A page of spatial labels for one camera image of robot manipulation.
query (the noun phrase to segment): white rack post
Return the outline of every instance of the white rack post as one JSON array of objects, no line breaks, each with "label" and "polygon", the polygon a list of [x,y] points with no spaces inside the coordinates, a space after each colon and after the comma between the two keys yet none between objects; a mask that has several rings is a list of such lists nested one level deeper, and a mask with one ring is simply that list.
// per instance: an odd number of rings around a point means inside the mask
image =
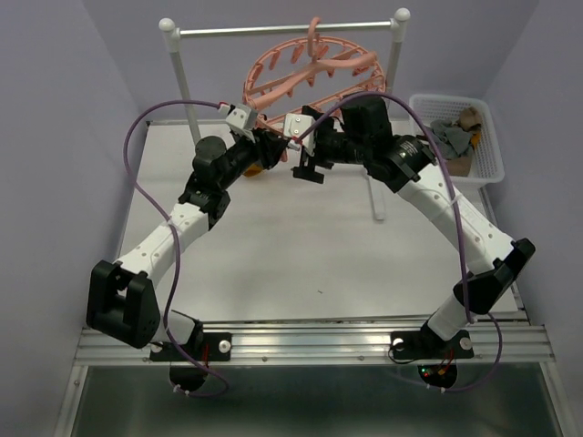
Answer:
[{"label": "white rack post", "polygon": [[[389,61],[387,63],[385,74],[385,88],[387,93],[393,91],[394,77],[399,65],[399,55],[401,46],[404,41],[404,34],[407,22],[411,17],[408,9],[398,9],[394,18],[389,21],[377,21],[368,23],[337,23],[318,25],[318,30],[323,32],[339,32],[346,30],[391,30],[393,42]],[[234,27],[225,29],[199,29],[199,30],[181,30],[176,27],[174,21],[169,18],[163,18],[159,22],[159,29],[164,35],[166,48],[170,54],[170,60],[174,69],[174,75],[179,84],[180,95],[185,100],[190,100],[189,84],[182,65],[180,57],[180,40],[195,39],[209,36],[253,36],[253,35],[275,35],[275,34],[292,34],[306,32],[308,25],[268,25],[261,27]],[[194,144],[200,140],[199,119],[193,105],[185,105],[186,118],[189,123],[190,134]],[[371,190],[371,201],[373,203],[373,214],[376,220],[384,220],[386,217],[386,207],[384,204],[383,184],[381,182],[367,177],[369,189]]]}]

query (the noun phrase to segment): red wire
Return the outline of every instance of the red wire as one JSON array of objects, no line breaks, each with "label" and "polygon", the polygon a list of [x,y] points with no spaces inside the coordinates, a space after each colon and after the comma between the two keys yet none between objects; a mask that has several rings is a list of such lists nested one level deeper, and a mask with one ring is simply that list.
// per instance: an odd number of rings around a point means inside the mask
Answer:
[{"label": "red wire", "polygon": [[204,352],[202,353],[202,360],[204,361],[204,365],[207,368],[209,367],[209,350],[210,350],[210,346],[207,343],[204,347]]},{"label": "red wire", "polygon": [[454,360],[454,350],[452,349],[451,352],[449,352],[449,362],[445,366],[444,373],[446,373],[447,370],[449,369],[449,366],[452,365],[453,360]]}]

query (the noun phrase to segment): brown item in basket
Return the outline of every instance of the brown item in basket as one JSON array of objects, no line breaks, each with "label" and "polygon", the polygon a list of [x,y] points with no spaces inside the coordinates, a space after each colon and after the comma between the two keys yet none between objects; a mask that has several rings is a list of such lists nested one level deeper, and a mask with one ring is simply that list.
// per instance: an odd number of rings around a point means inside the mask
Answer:
[{"label": "brown item in basket", "polygon": [[472,157],[460,157],[446,161],[447,171],[451,176],[466,177],[472,167]]},{"label": "brown item in basket", "polygon": [[467,107],[460,112],[457,124],[465,132],[479,132],[482,128],[482,116],[474,107]]}]

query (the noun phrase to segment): screw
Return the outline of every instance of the screw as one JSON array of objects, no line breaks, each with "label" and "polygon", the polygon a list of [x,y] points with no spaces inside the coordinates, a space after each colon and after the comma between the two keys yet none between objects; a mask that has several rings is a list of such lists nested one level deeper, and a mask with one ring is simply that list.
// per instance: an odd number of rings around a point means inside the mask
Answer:
[{"label": "screw", "polygon": [[469,351],[470,349],[472,349],[472,341],[467,337],[461,339],[459,341],[459,345],[464,351]]},{"label": "screw", "polygon": [[219,351],[220,353],[227,353],[228,351],[230,351],[230,342],[228,342],[227,340],[222,340],[219,343]]}]

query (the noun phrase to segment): black cable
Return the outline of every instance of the black cable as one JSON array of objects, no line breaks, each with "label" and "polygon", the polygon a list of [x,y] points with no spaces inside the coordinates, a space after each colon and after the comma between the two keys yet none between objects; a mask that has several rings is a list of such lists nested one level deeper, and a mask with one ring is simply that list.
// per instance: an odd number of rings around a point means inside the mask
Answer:
[{"label": "black cable", "polygon": [[391,360],[392,362],[394,362],[395,364],[411,364],[412,362],[416,362],[419,361],[419,359],[414,359],[414,360],[407,360],[407,361],[397,361],[395,358],[393,358],[391,356],[391,352],[393,351],[393,346],[389,346],[389,351],[387,353],[389,360]]}]

